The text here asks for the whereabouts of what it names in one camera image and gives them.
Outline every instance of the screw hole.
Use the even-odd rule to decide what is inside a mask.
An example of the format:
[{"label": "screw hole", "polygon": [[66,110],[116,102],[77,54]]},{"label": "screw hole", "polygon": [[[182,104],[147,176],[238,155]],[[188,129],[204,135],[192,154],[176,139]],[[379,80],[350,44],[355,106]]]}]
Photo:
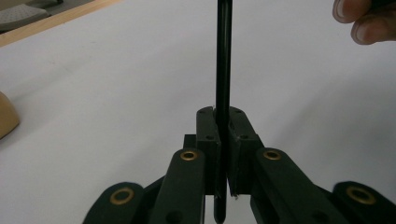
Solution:
[{"label": "screw hole", "polygon": [[110,202],[115,205],[123,205],[128,203],[134,197],[134,191],[130,188],[123,188],[116,190],[110,196]]},{"label": "screw hole", "polygon": [[180,223],[183,220],[183,214],[180,211],[173,211],[166,215],[168,223]]},{"label": "screw hole", "polygon": [[198,158],[198,153],[194,151],[185,151],[180,154],[180,158],[183,161],[193,161]]},{"label": "screw hole", "polygon": [[265,151],[263,156],[271,161],[279,161],[281,158],[280,154],[277,151],[273,150]]},{"label": "screw hole", "polygon": [[349,198],[355,200],[358,203],[371,205],[376,202],[375,196],[363,188],[349,186],[346,189],[346,194],[349,196]]}]

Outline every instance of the wooden object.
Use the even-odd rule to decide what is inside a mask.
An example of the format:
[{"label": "wooden object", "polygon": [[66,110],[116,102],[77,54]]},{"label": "wooden object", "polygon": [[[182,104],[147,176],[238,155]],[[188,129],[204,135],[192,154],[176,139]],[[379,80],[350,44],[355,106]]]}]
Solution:
[{"label": "wooden object", "polygon": [[14,130],[20,123],[20,118],[12,103],[0,92],[0,139]]},{"label": "wooden object", "polygon": [[85,5],[75,7],[65,12],[56,14],[52,17],[48,17],[44,20],[31,23],[29,25],[23,26],[13,31],[9,31],[5,34],[0,35],[0,47],[24,39],[30,35],[35,35],[42,31],[48,30],[54,26],[63,24],[67,21],[71,21],[80,16],[94,12],[100,8],[108,7],[119,1],[120,0],[95,0]]}]

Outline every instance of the black metal rod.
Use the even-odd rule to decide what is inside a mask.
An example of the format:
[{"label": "black metal rod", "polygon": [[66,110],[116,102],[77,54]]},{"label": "black metal rod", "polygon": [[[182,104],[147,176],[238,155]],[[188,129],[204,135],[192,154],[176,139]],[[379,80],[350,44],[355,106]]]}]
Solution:
[{"label": "black metal rod", "polygon": [[216,123],[221,141],[218,192],[215,194],[215,220],[223,223],[227,206],[227,149],[230,108],[230,69],[233,0],[218,0],[218,46],[216,80]]}]

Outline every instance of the white table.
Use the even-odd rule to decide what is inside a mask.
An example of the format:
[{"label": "white table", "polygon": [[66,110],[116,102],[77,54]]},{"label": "white table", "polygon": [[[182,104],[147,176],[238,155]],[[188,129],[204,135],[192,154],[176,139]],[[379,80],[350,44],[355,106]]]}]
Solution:
[{"label": "white table", "polygon": [[[305,2],[234,2],[232,105],[319,186],[354,180],[396,203],[396,44],[358,46],[330,1]],[[106,188],[164,175],[215,103],[216,13],[123,1],[0,48],[21,116],[0,140],[0,223],[81,223]],[[248,200],[229,200],[227,223],[255,223]]]}]

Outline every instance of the fingertip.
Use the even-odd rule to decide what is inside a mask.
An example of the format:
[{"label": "fingertip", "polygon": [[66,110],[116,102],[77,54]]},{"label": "fingertip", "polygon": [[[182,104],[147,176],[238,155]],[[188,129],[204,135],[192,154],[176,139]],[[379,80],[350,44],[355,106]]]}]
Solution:
[{"label": "fingertip", "polygon": [[371,0],[335,0],[332,16],[341,23],[358,20],[370,10]]},{"label": "fingertip", "polygon": [[381,18],[365,18],[355,22],[351,36],[360,45],[372,45],[376,42],[391,39],[391,31],[387,22]]}]

